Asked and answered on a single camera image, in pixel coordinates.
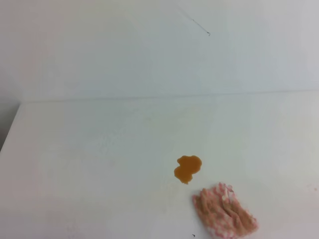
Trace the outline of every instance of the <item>pink cloth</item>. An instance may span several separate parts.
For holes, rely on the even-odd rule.
[[[192,197],[196,212],[214,239],[236,239],[258,229],[256,219],[238,202],[232,186],[219,183]]]

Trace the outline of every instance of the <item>white wall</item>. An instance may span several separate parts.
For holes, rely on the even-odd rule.
[[[24,101],[319,89],[318,7],[2,0],[0,72]]]
[[[19,108],[19,103],[0,98],[0,150],[10,130],[14,116]]]

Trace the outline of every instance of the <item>liquid puddle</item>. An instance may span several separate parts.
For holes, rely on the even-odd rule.
[[[174,175],[182,183],[188,184],[192,179],[192,174],[197,173],[201,167],[201,160],[197,156],[182,156],[177,160],[179,167],[174,170]]]

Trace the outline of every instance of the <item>white surface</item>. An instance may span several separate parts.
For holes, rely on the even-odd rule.
[[[1,0],[0,95],[319,89],[318,7],[317,0]]]
[[[206,239],[190,196],[223,181],[253,239],[316,239],[319,92],[22,104],[0,155],[0,238]],[[189,185],[176,160],[197,155]]]
[[[10,130],[14,116],[19,108],[19,103],[0,97],[0,150]]]

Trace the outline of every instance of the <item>white table surface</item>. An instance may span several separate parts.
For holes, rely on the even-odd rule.
[[[189,185],[182,155],[202,160]],[[0,238],[207,239],[190,196],[219,181],[258,219],[249,238],[317,239],[319,93],[22,104]]]

